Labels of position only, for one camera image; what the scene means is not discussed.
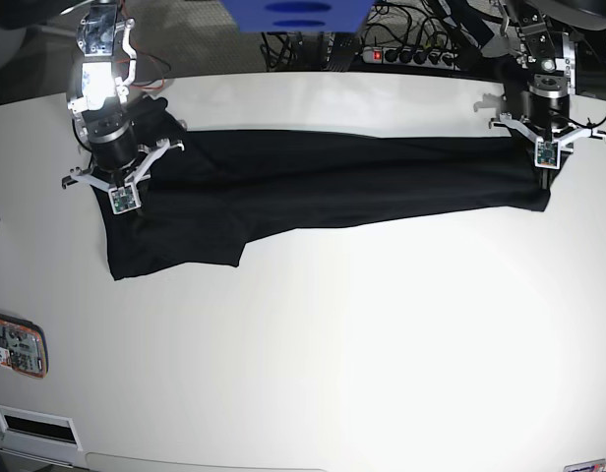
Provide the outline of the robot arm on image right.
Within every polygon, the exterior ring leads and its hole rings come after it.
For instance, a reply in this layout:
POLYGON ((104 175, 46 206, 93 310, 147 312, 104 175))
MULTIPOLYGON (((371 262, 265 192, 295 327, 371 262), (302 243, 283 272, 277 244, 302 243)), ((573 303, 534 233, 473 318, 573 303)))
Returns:
POLYGON ((516 23, 517 70, 503 81, 503 109, 491 124, 532 143, 567 146, 582 139, 606 141, 605 116, 580 123, 570 98, 593 75, 606 81, 606 1, 500 1, 516 23))

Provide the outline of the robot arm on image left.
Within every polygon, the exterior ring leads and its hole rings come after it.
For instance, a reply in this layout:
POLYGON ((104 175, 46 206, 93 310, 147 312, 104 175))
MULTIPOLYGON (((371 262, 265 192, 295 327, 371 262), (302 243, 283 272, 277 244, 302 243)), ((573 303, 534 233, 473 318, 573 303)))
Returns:
POLYGON ((152 164, 162 156, 140 138, 146 123, 165 111, 166 101, 146 94, 130 98, 138 62, 131 43, 135 25, 119 1, 93 1, 76 33, 82 58, 73 69, 67 107, 74 136, 91 164, 72 170, 70 179, 104 191, 149 179, 152 164))

